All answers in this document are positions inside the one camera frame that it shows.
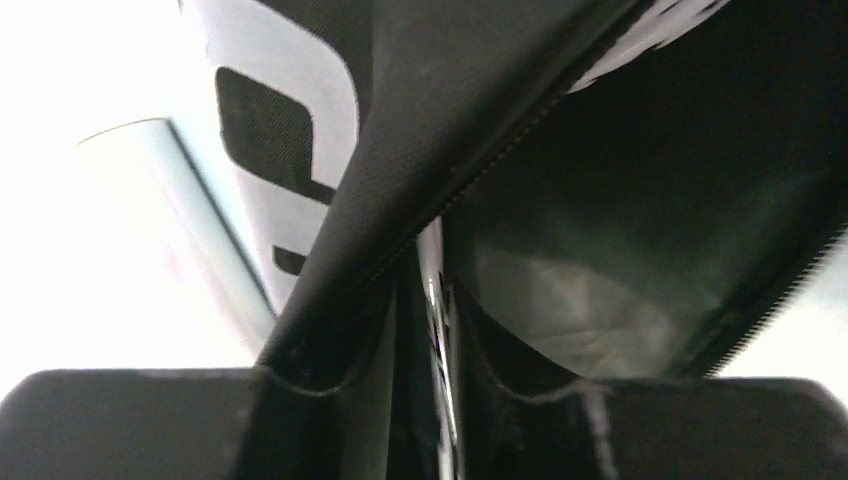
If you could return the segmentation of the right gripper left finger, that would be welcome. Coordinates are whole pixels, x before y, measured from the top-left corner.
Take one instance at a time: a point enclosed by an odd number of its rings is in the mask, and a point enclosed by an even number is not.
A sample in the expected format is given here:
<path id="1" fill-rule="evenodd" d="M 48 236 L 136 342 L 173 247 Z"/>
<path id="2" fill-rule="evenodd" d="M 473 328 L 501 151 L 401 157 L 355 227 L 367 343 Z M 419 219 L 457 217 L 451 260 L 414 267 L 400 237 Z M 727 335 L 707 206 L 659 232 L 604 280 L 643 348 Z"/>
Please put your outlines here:
<path id="1" fill-rule="evenodd" d="M 47 370 L 1 404 L 5 479 L 383 479 L 395 290 L 295 372 Z"/>

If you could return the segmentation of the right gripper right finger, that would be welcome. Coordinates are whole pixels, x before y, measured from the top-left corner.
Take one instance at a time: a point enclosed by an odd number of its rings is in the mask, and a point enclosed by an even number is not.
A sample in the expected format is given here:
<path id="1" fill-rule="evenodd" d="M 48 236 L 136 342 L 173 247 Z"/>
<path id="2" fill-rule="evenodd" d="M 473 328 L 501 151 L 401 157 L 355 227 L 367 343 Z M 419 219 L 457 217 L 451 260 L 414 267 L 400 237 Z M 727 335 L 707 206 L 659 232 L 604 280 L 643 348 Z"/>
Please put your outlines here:
<path id="1" fill-rule="evenodd" d="M 589 379 L 457 292 L 470 479 L 843 479 L 847 414 L 802 379 Z"/>

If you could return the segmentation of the white shuttlecock tube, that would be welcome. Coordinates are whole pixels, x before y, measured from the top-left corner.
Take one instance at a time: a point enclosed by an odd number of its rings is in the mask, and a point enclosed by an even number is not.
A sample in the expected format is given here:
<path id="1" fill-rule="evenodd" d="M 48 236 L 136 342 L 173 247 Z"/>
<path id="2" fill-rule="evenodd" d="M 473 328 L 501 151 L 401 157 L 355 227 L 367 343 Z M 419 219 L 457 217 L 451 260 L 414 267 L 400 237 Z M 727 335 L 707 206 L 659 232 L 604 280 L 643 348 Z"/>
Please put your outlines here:
<path id="1" fill-rule="evenodd" d="M 155 229 L 166 257 L 202 289 L 233 341 L 256 357 L 274 316 L 171 121 L 119 125 L 72 152 L 133 219 Z"/>

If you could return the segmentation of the black racket bag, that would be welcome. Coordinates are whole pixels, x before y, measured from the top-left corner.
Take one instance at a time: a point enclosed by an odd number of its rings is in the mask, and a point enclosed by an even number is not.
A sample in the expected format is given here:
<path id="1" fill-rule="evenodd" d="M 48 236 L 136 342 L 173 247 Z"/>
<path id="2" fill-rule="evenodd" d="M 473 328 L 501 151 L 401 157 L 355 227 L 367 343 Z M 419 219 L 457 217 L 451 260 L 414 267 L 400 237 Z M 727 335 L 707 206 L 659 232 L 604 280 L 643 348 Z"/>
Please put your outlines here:
<path id="1" fill-rule="evenodd" d="M 593 377 L 700 375 L 847 218 L 843 1 L 184 1 L 177 121 L 312 388 L 441 221 L 482 309 Z"/>

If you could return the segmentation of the white racket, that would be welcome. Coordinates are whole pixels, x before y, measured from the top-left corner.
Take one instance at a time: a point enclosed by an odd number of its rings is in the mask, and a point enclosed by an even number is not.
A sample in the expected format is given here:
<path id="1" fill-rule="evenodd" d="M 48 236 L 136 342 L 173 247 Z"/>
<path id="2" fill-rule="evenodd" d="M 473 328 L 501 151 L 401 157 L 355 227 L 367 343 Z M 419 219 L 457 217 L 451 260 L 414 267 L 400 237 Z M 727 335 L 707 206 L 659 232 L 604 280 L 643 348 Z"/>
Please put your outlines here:
<path id="1" fill-rule="evenodd" d="M 464 477 L 457 417 L 450 334 L 450 289 L 445 283 L 441 218 L 430 222 L 416 238 L 416 252 L 428 320 L 434 405 L 439 420 L 438 477 Z"/>

